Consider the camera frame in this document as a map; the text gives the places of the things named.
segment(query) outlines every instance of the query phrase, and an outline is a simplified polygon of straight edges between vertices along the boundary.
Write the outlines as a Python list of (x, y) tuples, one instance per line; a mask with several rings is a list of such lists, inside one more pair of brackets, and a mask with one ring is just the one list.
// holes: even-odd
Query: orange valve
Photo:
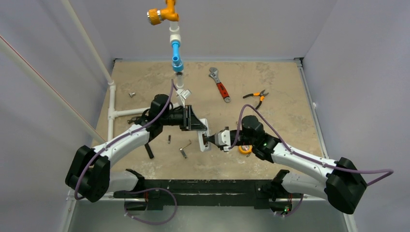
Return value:
[(152, 25), (160, 24), (166, 19), (173, 22), (179, 21), (179, 15), (175, 12), (176, 0), (165, 0), (165, 3), (167, 4), (166, 8), (162, 10), (154, 8), (146, 13), (148, 21)]

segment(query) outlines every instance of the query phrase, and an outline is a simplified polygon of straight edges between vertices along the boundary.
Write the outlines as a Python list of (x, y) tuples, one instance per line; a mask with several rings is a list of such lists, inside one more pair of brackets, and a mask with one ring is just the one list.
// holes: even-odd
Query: cable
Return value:
[(174, 204), (175, 204), (174, 211), (173, 211), (173, 213), (171, 214), (171, 216), (170, 216), (167, 220), (159, 221), (159, 222), (153, 222), (153, 221), (146, 221), (146, 220), (142, 220), (142, 219), (139, 219), (139, 218), (137, 218), (137, 217), (134, 217), (133, 215), (131, 215), (131, 214), (128, 213), (127, 207), (126, 207), (125, 203), (124, 203), (124, 211), (125, 211), (125, 215), (124, 215), (124, 216), (129, 216), (130, 218), (132, 218), (132, 219), (134, 219), (134, 220), (137, 220), (137, 221), (139, 221), (139, 222), (142, 222), (142, 223), (145, 223), (145, 224), (148, 224), (148, 225), (162, 225), (162, 224), (165, 224), (165, 223), (167, 223), (168, 221), (170, 221), (172, 218), (174, 218), (174, 216), (175, 216), (175, 214), (176, 214), (176, 210), (178, 209), (178, 205), (176, 204), (176, 198), (175, 198), (175, 196), (174, 196), (169, 190), (163, 189), (163, 188), (150, 188), (150, 189), (145, 189), (145, 190), (138, 191), (138, 192), (127, 192), (127, 193), (130, 193), (130, 194), (139, 194), (139, 193), (149, 192), (149, 191), (157, 190), (157, 189), (158, 189), (158, 190), (161, 190), (161, 191), (164, 191), (164, 192), (167, 192), (169, 195), (171, 195), (172, 199), (174, 200)]
[(160, 111), (160, 113), (159, 113), (152, 121), (148, 122), (147, 124), (145, 124), (144, 126), (142, 126), (142, 127), (140, 127), (140, 128), (137, 128), (137, 129), (131, 131), (131, 133), (126, 133), (126, 134), (123, 134), (123, 135), (121, 135), (121, 136), (119, 136), (119, 137), (113, 139), (111, 142), (109, 142), (104, 148), (102, 148), (101, 150), (99, 150), (99, 151), (90, 159), (90, 161), (87, 163), (87, 165), (85, 166), (84, 170), (83, 170), (82, 173), (80, 174), (80, 177), (78, 178), (78, 181), (77, 181), (77, 185), (75, 186), (74, 198), (75, 198), (76, 200), (81, 200), (81, 199), (84, 198), (84, 196), (78, 197), (78, 190), (80, 189), (80, 183), (81, 183), (81, 181), (83, 180), (84, 175), (86, 174), (86, 172), (87, 172), (89, 166), (91, 166), (91, 164), (94, 162), (94, 160), (95, 160), (99, 155), (101, 155), (101, 153), (102, 153), (103, 151), (105, 151), (107, 148), (110, 148), (110, 147), (111, 147), (113, 144), (115, 144), (116, 142), (120, 141), (121, 139), (123, 139), (123, 138), (125, 138), (125, 137), (127, 137), (127, 136), (129, 136), (129, 135), (131, 135), (131, 134), (134, 134), (134, 133), (136, 133), (136, 132), (139, 132), (139, 131), (141, 131), (141, 130), (147, 128), (147, 127), (149, 127), (149, 126), (150, 126), (152, 123), (154, 123), (158, 118), (160, 118), (161, 115), (164, 113), (165, 109), (166, 109), (167, 107), (169, 107), (168, 104), (169, 104), (169, 102), (171, 101), (172, 92), (173, 92), (173, 90), (174, 90), (174, 87), (175, 87), (175, 85), (174, 85), (174, 80), (171, 79), (171, 91), (170, 91), (170, 93), (169, 93), (168, 100), (167, 100), (165, 106), (164, 106), (164, 107), (162, 108), (162, 110)]
[(39, 78), (41, 78), (41, 79), (63, 100), (63, 102), (65, 102), (65, 103), (68, 105), (68, 107), (70, 107), (70, 108), (75, 112), (75, 114), (77, 114), (90, 128), (92, 128), (92, 130), (93, 130), (103, 141), (105, 141), (105, 139), (103, 139), (103, 138), (101, 137), (101, 135), (97, 133), (97, 131), (80, 115), (80, 113), (78, 113), (78, 112), (68, 103), (68, 101), (66, 101), (66, 100), (57, 92), (57, 90), (56, 90), (55, 88), (53, 88), (53, 87), (44, 79), (44, 77), (41, 76), (40, 73), (37, 72), (37, 70), (35, 70), (35, 69), (33, 68), (33, 66), (30, 65), (29, 62), (28, 62), (26, 59), (24, 59), (24, 57), (23, 57), (22, 55), (20, 55), (20, 53), (17, 52), (17, 50), (15, 50), (15, 49), (13, 48), (13, 46), (11, 46), (11, 44), (9, 44), (9, 43), (3, 38), (3, 36), (0, 35), (0, 38), (24, 61), (24, 63), (26, 63), (26, 64), (39, 76)]
[(382, 179), (384, 179), (384, 178), (386, 178), (386, 177), (388, 177), (388, 176), (390, 176), (391, 174), (394, 173), (394, 171), (393, 171), (392, 169), (352, 170), (352, 169), (347, 169), (347, 168), (340, 168), (340, 167), (336, 167), (336, 166), (329, 165), (329, 164), (327, 164), (327, 163), (322, 163), (322, 162), (317, 161), (317, 160), (315, 160), (315, 159), (312, 159), (312, 158), (310, 158), (310, 157), (308, 157), (308, 156), (305, 156), (305, 155), (302, 155), (302, 154), (300, 154), (300, 153), (298, 153), (298, 152), (295, 152), (295, 151), (293, 151), (293, 150), (286, 144), (286, 142), (285, 142), (285, 141), (283, 140), (283, 138), (279, 135), (279, 133), (267, 122), (267, 120), (261, 115), (261, 113), (259, 113), (253, 106), (251, 106), (251, 105), (249, 105), (249, 104), (246, 104), (246, 105), (244, 105), (244, 106), (242, 107), (241, 113), (239, 114), (238, 127), (237, 127), (237, 130), (236, 130), (236, 135), (235, 135), (234, 144), (233, 144), (232, 146), (230, 146), (229, 149), (232, 149), (232, 148), (236, 145), (236, 143), (238, 142), (239, 130), (240, 130), (241, 122), (242, 122), (242, 115), (243, 115), (243, 112), (244, 112), (244, 110), (245, 110), (246, 107), (250, 107), (252, 110), (254, 110), (254, 111), (259, 115), (259, 117), (268, 125), (268, 127), (276, 134), (276, 136), (278, 136), (278, 138), (279, 138), (280, 141), (283, 143), (283, 145), (285, 146), (285, 148), (288, 149), (291, 154), (297, 155), (297, 156), (299, 156), (299, 157), (301, 157), (301, 158), (304, 158), (304, 159), (306, 159), (306, 160), (309, 160), (309, 161), (311, 161), (311, 162), (313, 162), (313, 163), (323, 165), (323, 166), (325, 166), (325, 167), (327, 167), (327, 168), (332, 168), (332, 169), (336, 169), (336, 170), (343, 171), (343, 172), (356, 173), (356, 174), (380, 174), (380, 173), (386, 173), (386, 174), (384, 174), (384, 175), (382, 175), (382, 176), (380, 176), (380, 177), (378, 177), (378, 178), (376, 178), (376, 179), (370, 181), (369, 183), (367, 183), (367, 186), (370, 186), (370, 185), (372, 185), (372, 184), (374, 184), (374, 183), (376, 183), (376, 182), (378, 182), (378, 181), (380, 181), (380, 180), (382, 180)]

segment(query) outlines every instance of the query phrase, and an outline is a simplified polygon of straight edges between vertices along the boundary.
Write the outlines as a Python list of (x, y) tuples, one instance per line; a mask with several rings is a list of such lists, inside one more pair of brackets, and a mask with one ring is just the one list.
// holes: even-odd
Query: orange pliers handle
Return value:
[(252, 97), (252, 96), (260, 96), (260, 98), (259, 98), (259, 104), (258, 104), (258, 105), (256, 106), (256, 108), (255, 108), (255, 109), (259, 109), (259, 107), (260, 107), (261, 104), (262, 104), (262, 101), (265, 99), (265, 96), (269, 94), (269, 93), (264, 93), (264, 92), (265, 92), (265, 89), (262, 90), (262, 91), (259, 92), (259, 93), (250, 93), (250, 94), (247, 94), (247, 95), (243, 96), (243, 98)]

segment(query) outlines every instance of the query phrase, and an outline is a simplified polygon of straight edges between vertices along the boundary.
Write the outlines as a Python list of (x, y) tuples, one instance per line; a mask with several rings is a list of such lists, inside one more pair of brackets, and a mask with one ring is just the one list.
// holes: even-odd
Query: white enclosure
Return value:
[[(70, 2), (109, 71), (115, 58), (170, 59), (168, 24), (146, 21), (163, 0)], [(395, 170), (364, 194), (358, 231), (408, 230), (410, 1), (178, 0), (177, 10), (186, 59), (304, 58), (329, 157)], [(96, 125), (108, 85), (60, 0), (4, 0), (0, 35)], [(0, 231), (58, 231), (65, 175), (91, 137), (3, 51), (0, 67)]]

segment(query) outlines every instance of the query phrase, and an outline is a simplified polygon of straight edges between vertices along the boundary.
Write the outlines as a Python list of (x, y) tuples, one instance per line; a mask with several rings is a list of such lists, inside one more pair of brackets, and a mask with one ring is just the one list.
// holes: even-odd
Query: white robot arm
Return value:
[[(148, 115), (143, 114), (135, 121), (135, 125), (132, 125), (112, 141), (94, 148), (87, 146), (79, 148), (65, 183), (73, 189), (79, 183), (78, 193), (91, 202), (96, 202), (107, 192), (114, 192), (114, 197), (116, 197), (115, 193), (118, 193), (117, 196), (119, 198), (131, 198), (136, 196), (127, 195), (125, 191), (136, 192), (148, 189), (148, 186), (158, 188), (164, 183), (167, 183), (167, 185), (168, 183), (172, 184), (174, 182), (172, 180), (145, 180), (142, 175), (130, 169), (123, 172), (110, 172), (110, 169), (132, 150), (142, 145), (147, 146), (151, 140), (162, 132), (163, 126), (178, 125), (182, 131), (199, 131), (198, 134), (201, 134), (199, 136), (200, 143), (203, 143), (204, 146), (210, 148), (209, 143), (213, 143), (224, 151), (229, 150), (231, 144), (234, 143), (234, 138), (238, 134), (235, 145), (252, 145), (252, 152), (256, 157), (271, 163), (286, 165), (303, 173), (297, 174), (291, 173), (288, 170), (281, 170), (273, 180), (264, 180), (267, 183), (261, 187), (264, 196), (260, 196), (259, 193), (255, 195), (255, 192), (252, 190), (252, 188), (258, 185), (258, 180), (253, 180), (251, 183), (245, 180), (242, 181), (243, 185), (246, 185), (245, 187), (239, 186), (238, 182), (234, 180), (231, 182), (227, 180), (227, 183), (216, 181), (212, 185), (210, 185), (209, 181), (180, 180), (180, 183), (177, 183), (174, 188), (171, 187), (170, 191), (179, 194), (178, 197), (183, 202), (185, 199), (181, 199), (181, 197), (188, 197), (189, 199), (186, 199), (184, 204), (190, 205), (193, 203), (197, 205), (214, 201), (218, 202), (219, 205), (221, 201), (226, 200), (224, 197), (240, 198), (239, 201), (237, 199), (231, 201), (235, 204), (242, 201), (243, 204), (241, 205), (247, 205), (248, 202), (246, 201), (248, 199), (255, 199), (256, 204), (258, 204), (259, 200), (257, 199), (261, 197), (266, 203), (268, 199), (274, 201), (276, 198), (288, 196), (291, 193), (300, 193), (327, 199), (336, 209), (352, 214), (367, 188), (367, 184), (360, 174), (338, 171), (332, 168), (337, 166), (356, 170), (356, 167), (350, 160), (341, 158), (339, 161), (336, 161), (320, 158), (285, 145), (280, 139), (265, 133), (263, 125), (255, 116), (244, 117), (241, 122), (242, 130), (240, 131), (225, 128), (215, 135), (208, 136), (209, 134), (205, 133), (207, 131), (206, 120), (201, 122), (193, 113), (190, 105), (185, 107), (179, 106), (175, 109), (172, 107), (169, 109), (169, 106), (167, 106), (168, 110), (154, 123), (138, 132), (133, 132), (138, 128), (144, 127), (144, 125), (147, 125), (153, 118), (159, 115), (160, 110), (166, 107), (167, 99), (167, 95), (157, 95), (151, 103)], [(86, 167), (93, 157), (97, 158), (92, 163), (92, 167)], [(84, 169), (87, 170), (81, 179), (80, 176)], [(213, 188), (215, 186), (220, 187), (212, 190), (207, 185)], [(191, 192), (186, 192), (187, 189), (198, 189), (198, 191), (195, 190), (195, 194), (192, 195)], [(201, 195), (204, 189), (207, 189), (208, 193)], [(197, 202), (192, 199), (194, 196), (199, 197)], [(202, 199), (204, 196), (211, 198), (211, 200), (205, 202)]]
[(239, 132), (225, 128), (215, 135), (205, 137), (203, 142), (213, 143), (220, 150), (228, 151), (238, 134), (235, 145), (252, 145), (252, 152), (256, 157), (303, 173), (281, 170), (273, 180), (277, 185), (276, 191), (316, 196), (326, 199), (344, 213), (354, 212), (367, 184), (360, 174), (332, 168), (357, 170), (350, 160), (325, 159), (285, 145), (279, 138), (265, 133), (263, 124), (256, 116), (245, 116), (241, 124), (242, 130)]

